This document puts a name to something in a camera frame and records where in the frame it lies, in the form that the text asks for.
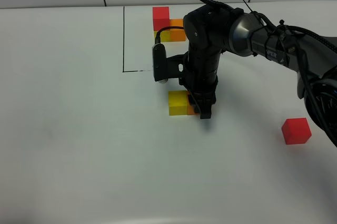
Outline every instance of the red block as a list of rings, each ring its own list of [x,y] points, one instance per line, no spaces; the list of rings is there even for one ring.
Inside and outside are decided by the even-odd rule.
[[[306,118],[287,119],[282,126],[285,144],[304,144],[311,137]]]
[[[168,7],[153,7],[152,13],[154,31],[170,26],[170,9]]]

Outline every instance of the red cube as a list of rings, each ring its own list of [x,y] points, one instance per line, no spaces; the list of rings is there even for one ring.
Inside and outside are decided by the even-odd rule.
[[[170,9],[168,7],[153,7],[153,30],[170,26]]]
[[[285,144],[304,144],[311,137],[306,118],[287,119],[282,126]]]

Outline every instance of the orange block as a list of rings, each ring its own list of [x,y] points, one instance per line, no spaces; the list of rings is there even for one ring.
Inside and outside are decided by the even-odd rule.
[[[197,115],[198,113],[194,112],[194,107],[190,105],[189,103],[189,92],[186,91],[186,97],[187,97],[187,114],[188,115]]]
[[[183,20],[170,20],[170,26],[183,26]],[[186,41],[185,31],[183,29],[171,29],[170,41]]]

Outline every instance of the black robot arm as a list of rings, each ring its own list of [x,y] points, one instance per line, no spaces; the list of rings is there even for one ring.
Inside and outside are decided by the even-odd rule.
[[[179,78],[180,85],[190,92],[195,112],[207,119],[216,101],[220,54],[262,55],[298,73],[298,97],[304,98],[313,121],[337,146],[337,38],[321,37],[284,25],[283,21],[275,26],[261,13],[244,13],[221,2],[201,1],[206,5],[184,17],[188,52],[166,58],[158,32],[153,46],[155,81]]]

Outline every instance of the table surface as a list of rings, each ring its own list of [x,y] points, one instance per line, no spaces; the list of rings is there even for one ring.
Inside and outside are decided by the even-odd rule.
[[[337,2],[250,6],[336,35]],[[171,18],[197,7],[170,6]],[[152,45],[151,6],[0,11],[0,211],[61,224],[336,223],[337,150],[295,72],[225,53],[212,118],[169,116],[167,92],[182,87],[154,82]],[[186,49],[167,43],[169,55]],[[287,146],[281,126],[298,117],[312,137]]]

